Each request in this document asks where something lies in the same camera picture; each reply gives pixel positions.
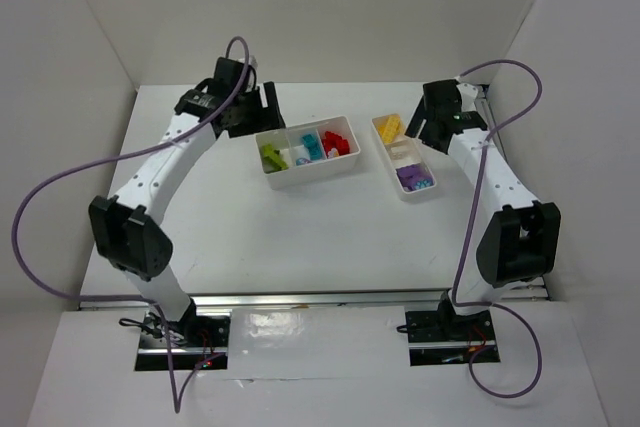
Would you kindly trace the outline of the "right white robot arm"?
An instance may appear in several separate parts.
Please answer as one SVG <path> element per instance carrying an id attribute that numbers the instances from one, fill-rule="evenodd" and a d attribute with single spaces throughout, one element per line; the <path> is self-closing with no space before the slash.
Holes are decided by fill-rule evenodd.
<path id="1" fill-rule="evenodd" d="M 474 189 L 474 227 L 464 267 L 438 305 L 441 329 L 477 322 L 508 291 L 552 271 L 561 214 L 517 178 L 476 109 L 476 87 L 455 79 L 424 84 L 406 135 L 448 155 Z"/>

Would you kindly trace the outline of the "yellow lego plate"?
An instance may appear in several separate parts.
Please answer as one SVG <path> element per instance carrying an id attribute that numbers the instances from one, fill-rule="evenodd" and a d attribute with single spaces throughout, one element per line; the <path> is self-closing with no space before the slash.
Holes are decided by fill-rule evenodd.
<path id="1" fill-rule="evenodd" d="M 383 119 L 383 122 L 377 128 L 381 137 L 386 135 L 397 135 L 402 129 L 401 118 L 398 114 L 392 114 Z"/>

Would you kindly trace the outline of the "white small lego piece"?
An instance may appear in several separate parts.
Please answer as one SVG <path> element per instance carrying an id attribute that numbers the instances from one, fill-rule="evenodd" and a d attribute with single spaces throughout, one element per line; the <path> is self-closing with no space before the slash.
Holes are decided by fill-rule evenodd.
<path id="1" fill-rule="evenodd" d="M 388 148 L 388 154 L 391 159 L 400 160 L 411 155 L 411 149 L 407 145 L 396 145 Z"/>

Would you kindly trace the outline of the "purple flower lego piece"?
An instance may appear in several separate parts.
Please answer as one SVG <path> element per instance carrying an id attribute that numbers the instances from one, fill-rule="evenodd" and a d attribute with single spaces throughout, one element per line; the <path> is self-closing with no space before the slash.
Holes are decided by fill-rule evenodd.
<path id="1" fill-rule="evenodd" d="M 423 189 L 431 188 L 433 185 L 434 181 L 431 177 L 416 176 L 411 179 L 410 189 L 412 192 L 416 192 Z"/>

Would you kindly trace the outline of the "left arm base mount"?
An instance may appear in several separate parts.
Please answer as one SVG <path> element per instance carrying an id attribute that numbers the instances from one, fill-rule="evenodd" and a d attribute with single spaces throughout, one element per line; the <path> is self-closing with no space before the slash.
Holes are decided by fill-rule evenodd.
<path id="1" fill-rule="evenodd" d="M 147 312 L 142 320 L 120 318 L 120 327 L 137 329 L 139 341 L 134 370 L 160 372 L 168 370 L 167 340 L 160 318 Z M 228 367 L 228 345 L 231 327 L 229 313 L 201 316 L 194 326 L 179 333 L 170 330 L 170 343 L 174 369 L 190 371 L 202 362 L 201 369 L 226 370 Z"/>

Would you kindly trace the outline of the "purple lego brick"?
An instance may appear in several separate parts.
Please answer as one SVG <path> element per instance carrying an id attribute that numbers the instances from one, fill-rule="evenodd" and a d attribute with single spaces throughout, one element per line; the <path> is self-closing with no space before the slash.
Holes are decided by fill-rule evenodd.
<path id="1" fill-rule="evenodd" d="M 422 180 L 422 171 L 419 164 L 408 165 L 396 170 L 401 185 L 412 191 L 415 185 Z"/>

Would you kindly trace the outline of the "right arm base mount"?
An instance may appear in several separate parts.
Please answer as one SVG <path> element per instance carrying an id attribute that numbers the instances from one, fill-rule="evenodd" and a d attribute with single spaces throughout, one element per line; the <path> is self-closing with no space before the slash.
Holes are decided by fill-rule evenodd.
<path id="1" fill-rule="evenodd" d="M 444 366 L 499 363 L 500 354 L 490 314 L 485 311 L 470 320 L 445 324 L 436 311 L 407 311 L 396 332 L 408 341 L 410 365 Z"/>

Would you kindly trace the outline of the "green and teal lego stack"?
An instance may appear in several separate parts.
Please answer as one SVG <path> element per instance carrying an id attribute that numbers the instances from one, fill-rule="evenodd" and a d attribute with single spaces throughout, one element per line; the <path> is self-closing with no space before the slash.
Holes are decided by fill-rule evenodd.
<path id="1" fill-rule="evenodd" d="M 281 172 L 289 169 L 289 165 L 281 156 L 280 151 L 272 144 L 260 146 L 259 153 L 265 173 Z"/>

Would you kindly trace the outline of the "red lego cluster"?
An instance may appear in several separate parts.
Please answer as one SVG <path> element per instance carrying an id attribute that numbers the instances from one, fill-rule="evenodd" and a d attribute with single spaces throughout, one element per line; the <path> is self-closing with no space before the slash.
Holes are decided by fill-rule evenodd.
<path id="1" fill-rule="evenodd" d="M 326 131 L 321 138 L 321 143 L 328 159 L 351 153 L 348 140 L 335 132 Z"/>

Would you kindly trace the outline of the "teal long lego brick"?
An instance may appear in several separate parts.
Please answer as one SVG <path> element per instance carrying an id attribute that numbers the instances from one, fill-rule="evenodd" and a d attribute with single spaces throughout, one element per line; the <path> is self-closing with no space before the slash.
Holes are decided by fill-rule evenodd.
<path id="1" fill-rule="evenodd" d="M 318 161 L 323 159 L 323 151 L 318 138 L 313 134 L 305 134 L 300 138 L 302 145 L 309 154 L 309 159 Z"/>

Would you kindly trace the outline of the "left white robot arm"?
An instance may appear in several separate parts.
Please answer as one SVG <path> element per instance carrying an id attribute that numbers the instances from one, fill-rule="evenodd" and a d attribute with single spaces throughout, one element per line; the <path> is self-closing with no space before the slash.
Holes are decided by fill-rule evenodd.
<path id="1" fill-rule="evenodd" d="M 196 311 L 171 267 L 173 243 L 161 224 L 190 170 L 222 134 L 241 137 L 284 127 L 276 87 L 256 69 L 221 57 L 212 77 L 178 100 L 161 150 L 111 197 L 97 196 L 89 218 L 98 253 L 154 302 L 170 329 L 194 342 L 211 324 Z"/>

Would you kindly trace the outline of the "teal rounded lego brick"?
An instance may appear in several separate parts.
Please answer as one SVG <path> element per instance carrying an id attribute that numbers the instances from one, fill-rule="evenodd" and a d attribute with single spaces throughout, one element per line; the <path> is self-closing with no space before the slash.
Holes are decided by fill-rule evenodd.
<path id="1" fill-rule="evenodd" d="M 312 164 L 313 161 L 306 157 L 300 157 L 296 159 L 295 163 L 297 166 L 304 166 L 304 165 Z"/>

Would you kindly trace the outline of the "yellow lego brick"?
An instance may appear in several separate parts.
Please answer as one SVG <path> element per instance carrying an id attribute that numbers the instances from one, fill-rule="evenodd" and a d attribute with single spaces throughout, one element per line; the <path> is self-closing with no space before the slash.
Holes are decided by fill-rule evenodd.
<path id="1" fill-rule="evenodd" d="M 384 144 L 390 144 L 399 135 L 400 130 L 401 125 L 399 123 L 387 122 L 386 124 L 378 128 L 378 133 Z"/>

